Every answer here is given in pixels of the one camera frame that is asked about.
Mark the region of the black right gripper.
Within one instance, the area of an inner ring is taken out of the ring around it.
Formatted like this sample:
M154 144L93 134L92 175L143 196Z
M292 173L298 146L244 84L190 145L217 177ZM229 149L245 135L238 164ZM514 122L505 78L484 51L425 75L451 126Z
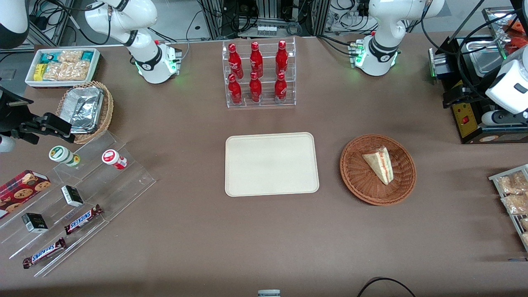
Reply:
M68 143L74 143L71 124L53 113L43 116L33 115L28 105L34 101L25 99L4 87L0 87L0 133L11 137L12 130L19 128L19 139L30 144L38 144L39 135L58 137Z

